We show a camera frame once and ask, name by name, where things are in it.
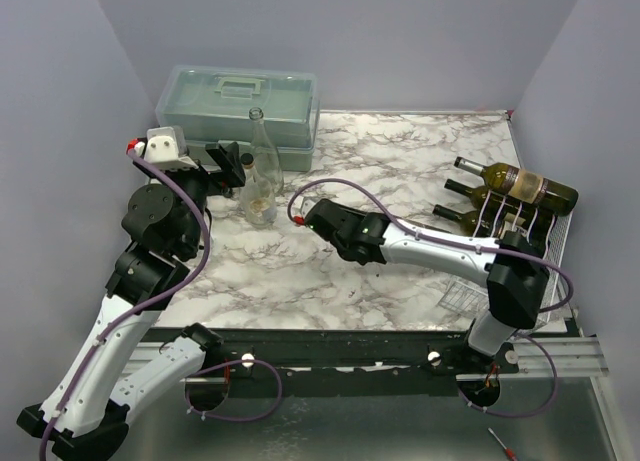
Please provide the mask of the green wine bottle tan label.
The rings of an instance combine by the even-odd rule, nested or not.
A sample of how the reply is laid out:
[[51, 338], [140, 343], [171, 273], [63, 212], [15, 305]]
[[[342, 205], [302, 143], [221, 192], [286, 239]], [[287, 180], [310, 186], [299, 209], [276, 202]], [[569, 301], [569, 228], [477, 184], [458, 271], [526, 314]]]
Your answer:
[[403, 226], [405, 226], [406, 228], [409, 228], [409, 229], [411, 229], [413, 231], [430, 230], [430, 231], [438, 231], [438, 232], [450, 234], [450, 231], [448, 231], [448, 230], [437, 228], [437, 227], [430, 226], [430, 225], [426, 225], [426, 224], [423, 224], [423, 223], [414, 223], [414, 222], [410, 222], [410, 221], [407, 221], [407, 220], [404, 220], [404, 219], [400, 219], [399, 222]]

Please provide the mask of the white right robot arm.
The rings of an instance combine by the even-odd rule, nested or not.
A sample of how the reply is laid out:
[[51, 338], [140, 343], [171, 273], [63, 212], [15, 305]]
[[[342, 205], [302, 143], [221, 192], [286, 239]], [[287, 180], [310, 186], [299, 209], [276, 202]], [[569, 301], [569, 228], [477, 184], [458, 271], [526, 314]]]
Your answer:
[[498, 239], [465, 238], [405, 220], [394, 224], [386, 214], [326, 198], [305, 200], [301, 213], [304, 225], [345, 261], [419, 266], [486, 289], [488, 307], [475, 318], [459, 351], [462, 365], [471, 372], [493, 365], [503, 343], [537, 322], [549, 270], [518, 233]]

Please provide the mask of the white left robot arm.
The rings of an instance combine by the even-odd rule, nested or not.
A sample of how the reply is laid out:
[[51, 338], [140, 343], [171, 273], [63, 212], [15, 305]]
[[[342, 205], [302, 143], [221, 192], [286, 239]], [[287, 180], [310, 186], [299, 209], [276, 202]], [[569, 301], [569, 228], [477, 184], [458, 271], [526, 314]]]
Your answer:
[[146, 366], [129, 376], [123, 373], [173, 295], [207, 263], [208, 198], [228, 197], [245, 183], [235, 142], [206, 145], [214, 171], [180, 154], [165, 167], [152, 159], [151, 147], [146, 138], [127, 147], [149, 181], [128, 201], [121, 226], [130, 243], [115, 262], [90, 334], [49, 397], [18, 416], [18, 426], [39, 439], [40, 459], [48, 454], [60, 460], [109, 459], [146, 406], [180, 378], [194, 371], [209, 376], [221, 366], [221, 337], [194, 323]]

